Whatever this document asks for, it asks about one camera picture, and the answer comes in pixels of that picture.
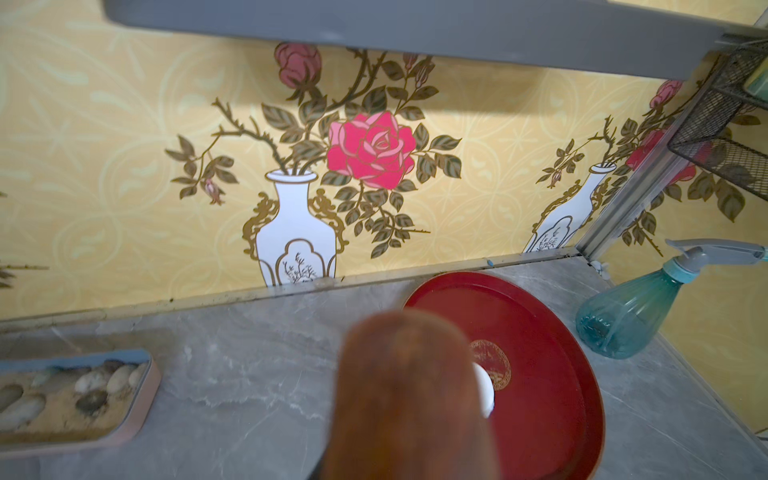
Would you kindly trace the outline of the round white dumpling wrapper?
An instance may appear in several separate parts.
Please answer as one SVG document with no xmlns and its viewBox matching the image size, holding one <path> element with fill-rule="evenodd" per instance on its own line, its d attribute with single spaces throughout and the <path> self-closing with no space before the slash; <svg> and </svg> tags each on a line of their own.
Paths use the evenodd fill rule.
<svg viewBox="0 0 768 480">
<path fill-rule="evenodd" d="M 489 418 L 495 407 L 495 389 L 489 373 L 479 364 L 474 363 L 473 369 L 477 381 L 480 408 L 484 418 Z"/>
</svg>

